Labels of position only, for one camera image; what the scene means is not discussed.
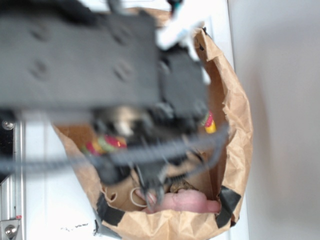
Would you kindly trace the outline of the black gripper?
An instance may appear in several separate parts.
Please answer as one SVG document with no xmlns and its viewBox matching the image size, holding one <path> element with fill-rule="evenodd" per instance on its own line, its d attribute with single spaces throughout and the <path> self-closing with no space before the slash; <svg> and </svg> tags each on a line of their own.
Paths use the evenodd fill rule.
<svg viewBox="0 0 320 240">
<path fill-rule="evenodd" d="M 112 155 L 97 157 L 96 170 L 106 185 L 126 179 L 138 164 L 181 164 L 188 148 L 173 151 L 183 135 L 192 135 L 208 113 L 207 91 L 200 76 L 201 64 L 182 47 L 160 53 L 160 101 L 148 108 L 113 107 L 97 114 L 96 126 L 126 139 L 129 151 L 114 161 Z"/>
</svg>

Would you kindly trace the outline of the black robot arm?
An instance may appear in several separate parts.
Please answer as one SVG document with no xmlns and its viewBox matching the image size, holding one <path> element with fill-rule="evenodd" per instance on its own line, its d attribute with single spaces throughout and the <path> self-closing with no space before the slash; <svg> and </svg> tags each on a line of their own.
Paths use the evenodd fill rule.
<svg viewBox="0 0 320 240">
<path fill-rule="evenodd" d="M 78 0 L 0 3 L 0 117 L 54 124 L 90 124 L 98 134 L 85 160 L 15 163 L 0 158 L 4 175 L 93 165 L 104 184 L 138 174 L 144 187 L 171 183 L 202 141 L 208 114 L 203 64 L 175 40 L 158 43 L 156 19 L 109 0 L 110 13 Z"/>
</svg>

